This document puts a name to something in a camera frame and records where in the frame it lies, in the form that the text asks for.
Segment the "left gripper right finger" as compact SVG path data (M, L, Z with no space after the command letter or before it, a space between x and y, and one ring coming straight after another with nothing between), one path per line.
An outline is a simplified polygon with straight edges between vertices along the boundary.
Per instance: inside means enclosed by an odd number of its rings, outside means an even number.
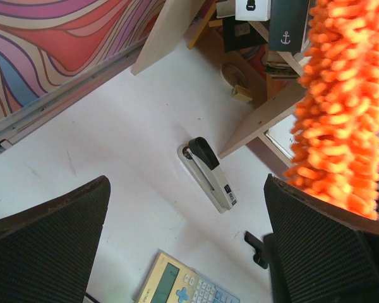
M379 302L379 222L272 175L263 192L274 302Z

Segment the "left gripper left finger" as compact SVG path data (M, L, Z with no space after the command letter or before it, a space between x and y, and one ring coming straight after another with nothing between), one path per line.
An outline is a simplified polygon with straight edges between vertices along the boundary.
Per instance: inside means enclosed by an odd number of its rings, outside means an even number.
M0 219L0 302L83 302L110 195L102 175Z

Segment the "white black stapler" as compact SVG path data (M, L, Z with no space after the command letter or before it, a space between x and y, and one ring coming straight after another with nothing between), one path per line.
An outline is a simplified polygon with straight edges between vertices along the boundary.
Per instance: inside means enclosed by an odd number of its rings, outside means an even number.
M238 202L236 195L205 138L193 138L179 146L177 155L219 213L233 208Z

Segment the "orange chenille duster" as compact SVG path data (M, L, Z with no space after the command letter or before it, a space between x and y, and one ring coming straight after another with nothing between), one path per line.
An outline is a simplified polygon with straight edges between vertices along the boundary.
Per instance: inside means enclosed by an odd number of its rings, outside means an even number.
M379 199L379 1L318 1L290 185L371 220Z

